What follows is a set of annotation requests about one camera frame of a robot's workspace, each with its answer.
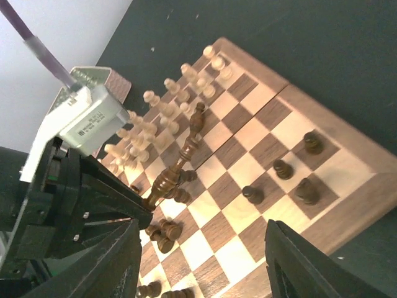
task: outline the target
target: wooden chessboard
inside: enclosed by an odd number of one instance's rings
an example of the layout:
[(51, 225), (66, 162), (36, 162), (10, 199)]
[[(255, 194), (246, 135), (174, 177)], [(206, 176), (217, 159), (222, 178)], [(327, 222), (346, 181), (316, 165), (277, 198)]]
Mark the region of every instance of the wooden chessboard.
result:
[[(198, 179), (184, 186), (192, 202), (165, 200), (154, 212), (154, 223), (167, 218), (183, 225), (169, 253), (160, 253), (141, 231), (140, 283), (160, 280), (163, 292), (193, 287), (196, 297), (267, 297), (267, 221), (284, 221), (330, 254), (397, 205), (397, 159), (225, 38), (213, 46), (233, 77), (223, 81), (202, 56), (193, 67), (216, 87), (215, 95), (205, 99), (184, 78), (178, 80), (190, 92), (189, 102), (208, 107), (200, 149), (185, 167), (197, 170)], [(169, 93), (162, 101), (180, 104)], [(159, 125), (155, 108), (144, 119), (158, 125), (167, 146), (148, 144), (149, 160), (120, 173), (120, 179), (147, 197), (156, 176), (176, 161), (189, 128), (188, 118), (179, 114), (180, 131), (171, 135)], [(303, 148), (303, 135), (312, 130), (324, 143), (318, 156)], [(293, 166), (292, 179), (276, 176), (276, 158)], [(102, 160), (110, 162), (111, 156)], [(294, 196), (305, 177), (321, 194), (316, 205)], [(250, 204), (241, 195), (245, 185), (262, 188), (264, 202)]]

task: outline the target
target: fallen chess piece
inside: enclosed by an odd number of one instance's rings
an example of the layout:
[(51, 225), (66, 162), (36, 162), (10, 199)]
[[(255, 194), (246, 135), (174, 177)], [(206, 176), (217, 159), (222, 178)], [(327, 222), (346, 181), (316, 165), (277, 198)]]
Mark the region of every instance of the fallen chess piece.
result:
[(273, 169), (280, 179), (288, 180), (293, 176), (293, 168), (284, 160), (275, 160), (273, 162)]
[(194, 298), (194, 293), (191, 289), (168, 291), (163, 293), (161, 298)]
[(309, 178), (303, 178), (299, 182), (295, 195), (308, 205), (315, 205), (320, 200), (320, 195)]
[(261, 189), (252, 186), (243, 187), (243, 196), (247, 198), (248, 202), (258, 205), (263, 202), (265, 195)]
[(174, 242), (162, 235), (158, 227), (149, 225), (145, 232), (149, 235), (151, 241), (157, 242), (157, 246), (161, 253), (169, 253), (172, 250)]
[(322, 141), (314, 132), (308, 132), (303, 136), (306, 152), (313, 155), (318, 155), (323, 152), (324, 147)]
[(182, 234), (182, 228), (173, 222), (168, 222), (165, 219), (160, 220), (160, 228), (166, 234), (167, 238), (176, 241)]
[(136, 289), (136, 298), (154, 298), (161, 294), (161, 283), (159, 281), (152, 281), (147, 286), (140, 286)]
[(173, 135), (179, 131), (179, 124), (171, 119), (163, 117), (160, 119), (160, 124), (167, 128)]

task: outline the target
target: purple cable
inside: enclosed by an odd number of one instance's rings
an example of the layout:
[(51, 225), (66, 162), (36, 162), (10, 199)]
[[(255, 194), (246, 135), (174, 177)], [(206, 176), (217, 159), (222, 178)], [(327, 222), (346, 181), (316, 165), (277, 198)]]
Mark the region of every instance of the purple cable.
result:
[(62, 66), (62, 64), (51, 54), (44, 44), (33, 35), (18, 13), (12, 8), (7, 0), (0, 0), (0, 11), (24, 39), (26, 45), (33, 51), (40, 62), (68, 89), (76, 84), (76, 80)]

